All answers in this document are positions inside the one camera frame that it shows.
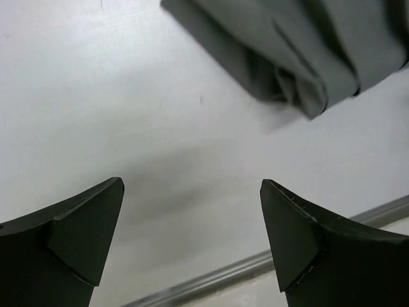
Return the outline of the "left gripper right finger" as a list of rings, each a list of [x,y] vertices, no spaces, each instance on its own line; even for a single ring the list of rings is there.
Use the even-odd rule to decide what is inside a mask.
[[[261,206],[289,306],[407,306],[408,236],[352,221],[273,180]]]

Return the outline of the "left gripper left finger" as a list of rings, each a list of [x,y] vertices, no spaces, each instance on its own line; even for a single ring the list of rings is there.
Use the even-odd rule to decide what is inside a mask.
[[[120,177],[1,223],[1,306],[89,306],[125,193]]]

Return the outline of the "grey pleated skirt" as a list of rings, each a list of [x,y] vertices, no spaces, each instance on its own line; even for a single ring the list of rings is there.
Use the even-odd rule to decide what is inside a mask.
[[[408,66],[407,1],[162,1],[250,95],[315,118]]]

